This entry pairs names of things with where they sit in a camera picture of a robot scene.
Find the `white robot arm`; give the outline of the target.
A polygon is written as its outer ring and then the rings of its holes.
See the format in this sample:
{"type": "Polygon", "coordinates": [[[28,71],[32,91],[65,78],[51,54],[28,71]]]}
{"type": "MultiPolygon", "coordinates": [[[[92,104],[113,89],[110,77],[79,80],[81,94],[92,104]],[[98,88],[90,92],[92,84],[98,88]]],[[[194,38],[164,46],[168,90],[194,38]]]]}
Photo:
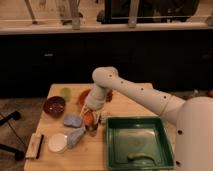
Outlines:
{"type": "Polygon", "coordinates": [[[213,98],[183,100],[125,80],[114,67],[98,67],[85,107],[103,108],[107,94],[116,90],[176,126],[175,171],[213,171],[213,98]]]}

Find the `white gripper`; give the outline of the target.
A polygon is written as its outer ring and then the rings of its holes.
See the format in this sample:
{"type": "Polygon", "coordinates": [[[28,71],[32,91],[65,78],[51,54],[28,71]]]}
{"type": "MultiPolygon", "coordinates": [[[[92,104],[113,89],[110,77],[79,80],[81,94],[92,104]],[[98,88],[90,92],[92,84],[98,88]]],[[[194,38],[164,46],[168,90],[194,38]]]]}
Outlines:
{"type": "Polygon", "coordinates": [[[88,96],[85,99],[85,105],[83,106],[80,112],[80,116],[84,116],[84,114],[89,110],[94,110],[95,114],[95,122],[99,122],[101,118],[101,111],[100,109],[103,108],[106,97],[107,97],[108,90],[106,88],[100,87],[98,85],[94,85],[90,90],[88,96]]]}

